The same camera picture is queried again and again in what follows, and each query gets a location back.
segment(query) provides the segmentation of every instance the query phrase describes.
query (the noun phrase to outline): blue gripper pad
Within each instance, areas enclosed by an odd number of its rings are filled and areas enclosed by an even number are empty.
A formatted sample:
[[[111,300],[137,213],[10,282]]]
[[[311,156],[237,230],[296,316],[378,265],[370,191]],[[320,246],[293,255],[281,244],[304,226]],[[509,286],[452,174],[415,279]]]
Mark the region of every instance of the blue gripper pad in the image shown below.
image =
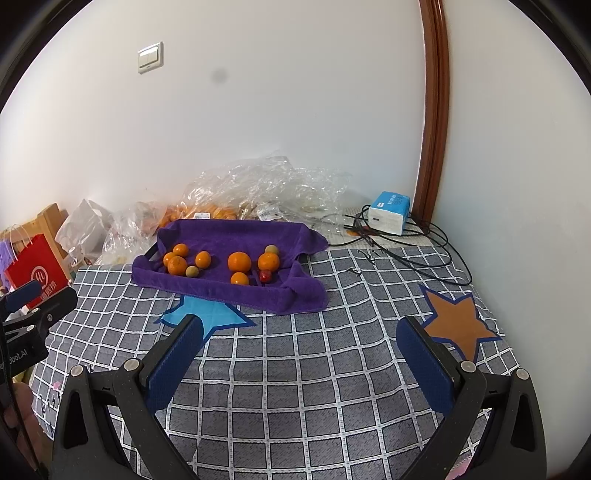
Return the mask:
[[[168,406],[202,343],[203,323],[195,317],[147,379],[144,400],[152,414]]]
[[[398,322],[396,343],[429,406],[447,416],[454,403],[453,382],[406,318]]]

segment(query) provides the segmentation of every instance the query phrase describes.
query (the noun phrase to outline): blue and white box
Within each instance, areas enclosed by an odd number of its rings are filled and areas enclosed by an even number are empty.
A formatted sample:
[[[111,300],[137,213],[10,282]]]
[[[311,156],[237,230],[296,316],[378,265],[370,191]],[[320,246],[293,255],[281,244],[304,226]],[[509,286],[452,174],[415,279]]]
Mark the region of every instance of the blue and white box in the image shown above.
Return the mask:
[[[409,210],[410,197],[394,192],[382,192],[369,207],[369,226],[382,232],[402,235]]]

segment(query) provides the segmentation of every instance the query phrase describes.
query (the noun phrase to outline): orange star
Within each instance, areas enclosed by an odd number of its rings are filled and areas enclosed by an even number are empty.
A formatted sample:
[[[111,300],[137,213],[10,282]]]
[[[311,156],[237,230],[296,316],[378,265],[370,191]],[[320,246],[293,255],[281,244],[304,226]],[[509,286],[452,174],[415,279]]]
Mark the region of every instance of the orange star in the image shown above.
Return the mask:
[[[433,311],[423,328],[433,340],[451,343],[463,359],[476,363],[479,343],[501,340],[480,319],[471,293],[452,300],[425,287],[421,290]]]

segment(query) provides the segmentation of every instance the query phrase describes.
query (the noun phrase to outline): purple towel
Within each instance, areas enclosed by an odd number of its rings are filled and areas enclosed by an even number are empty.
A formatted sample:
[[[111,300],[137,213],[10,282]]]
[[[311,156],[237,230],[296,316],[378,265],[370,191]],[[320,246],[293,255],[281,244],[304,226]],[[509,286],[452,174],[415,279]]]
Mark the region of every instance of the purple towel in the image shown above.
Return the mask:
[[[176,244],[189,246],[188,265],[202,250],[212,256],[212,264],[198,278],[166,273],[162,257]],[[258,281],[256,261],[269,244],[279,248],[281,268],[273,281]],[[276,314],[319,312],[328,303],[324,285],[306,274],[297,261],[300,254],[313,254],[328,247],[326,238],[302,223],[258,222],[255,220],[177,220],[158,231],[158,255],[134,260],[132,278],[140,287],[153,287],[202,299],[223,301],[263,309]],[[252,260],[250,285],[230,283],[228,256],[246,252]]]

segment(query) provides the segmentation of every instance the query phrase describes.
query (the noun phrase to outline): red paper bag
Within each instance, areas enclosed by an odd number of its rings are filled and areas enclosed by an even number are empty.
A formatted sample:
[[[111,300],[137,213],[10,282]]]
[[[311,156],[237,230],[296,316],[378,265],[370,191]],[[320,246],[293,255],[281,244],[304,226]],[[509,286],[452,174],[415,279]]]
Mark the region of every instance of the red paper bag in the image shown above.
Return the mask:
[[[66,275],[42,233],[31,239],[5,274],[14,288],[31,280],[41,284],[41,296],[27,304],[30,309],[68,286]]]

